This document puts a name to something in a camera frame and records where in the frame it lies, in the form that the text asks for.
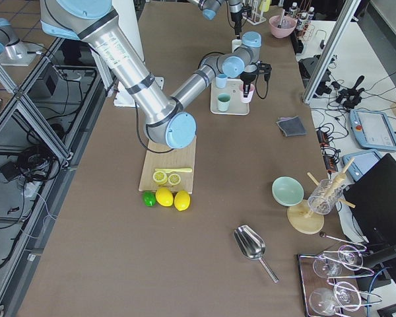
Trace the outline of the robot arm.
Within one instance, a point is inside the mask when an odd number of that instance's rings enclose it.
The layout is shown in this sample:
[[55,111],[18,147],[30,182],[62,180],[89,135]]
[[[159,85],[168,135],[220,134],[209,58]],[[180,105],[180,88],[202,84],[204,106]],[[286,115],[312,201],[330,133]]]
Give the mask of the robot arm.
[[139,36],[132,1],[41,1],[42,29],[51,36],[86,42],[113,71],[145,113],[144,131],[153,142],[171,149],[187,147],[195,138],[196,122],[185,112],[219,74],[236,78],[259,61],[261,35],[246,32],[232,53],[203,60],[198,70],[171,96],[158,86],[144,63],[141,46],[134,46],[119,26]]
[[234,29],[236,39],[241,38],[242,19],[248,19],[251,14],[249,1],[240,0],[189,0],[196,5],[207,20],[215,18],[221,6],[226,3],[228,9],[228,24]]

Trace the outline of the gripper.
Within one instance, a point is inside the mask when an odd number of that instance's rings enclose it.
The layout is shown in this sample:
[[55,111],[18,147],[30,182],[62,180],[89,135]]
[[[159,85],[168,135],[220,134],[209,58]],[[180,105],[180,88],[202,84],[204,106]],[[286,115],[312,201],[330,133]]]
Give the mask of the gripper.
[[249,11],[241,11],[237,13],[230,13],[232,22],[234,23],[234,32],[236,39],[241,38],[242,26],[248,21],[251,13]]
[[251,71],[244,71],[240,74],[240,79],[243,82],[242,91],[243,96],[248,97],[251,92],[251,83],[258,78],[258,76],[263,75],[264,81],[269,82],[271,77],[272,67],[268,63],[254,63],[251,64]]

